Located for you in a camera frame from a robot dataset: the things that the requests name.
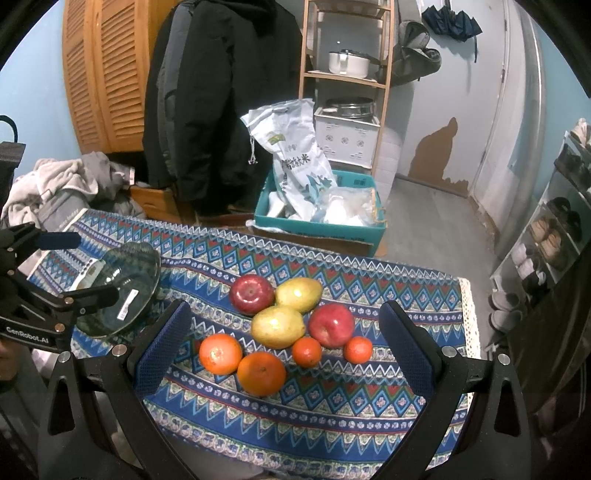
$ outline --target black bag strap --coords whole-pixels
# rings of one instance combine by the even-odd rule
[[[5,122],[11,126],[12,134],[14,136],[13,142],[17,143],[18,142],[18,130],[17,130],[17,125],[14,122],[14,120],[12,118],[10,118],[8,115],[0,115],[0,122]]]

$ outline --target tangerine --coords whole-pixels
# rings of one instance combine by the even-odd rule
[[[371,340],[365,337],[353,337],[343,348],[343,356],[351,364],[363,364],[367,362],[374,352]]]
[[[214,375],[229,375],[236,371],[242,360],[242,348],[233,336],[214,333],[199,346],[199,361]]]
[[[275,355],[254,352],[242,359],[236,376],[247,393],[255,397],[267,397],[281,390],[287,373]]]
[[[312,368],[322,359],[322,347],[315,338],[302,337],[291,347],[291,356],[300,367]]]

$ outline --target wooden drawer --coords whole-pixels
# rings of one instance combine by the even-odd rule
[[[188,203],[178,202],[170,190],[143,189],[133,186],[131,197],[144,209],[148,218],[170,223],[193,225],[195,211]]]

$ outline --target yellow pear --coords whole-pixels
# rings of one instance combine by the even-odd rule
[[[312,278],[291,278],[275,291],[275,302],[300,313],[309,312],[322,298],[322,283]]]
[[[251,335],[259,343],[287,348],[304,336],[306,326],[301,313],[289,307],[269,307],[257,313],[251,322]]]

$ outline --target white basket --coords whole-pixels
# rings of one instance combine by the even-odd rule
[[[375,144],[378,140],[379,121],[373,123],[330,116],[322,108],[314,114],[316,141],[329,160],[371,168]]]

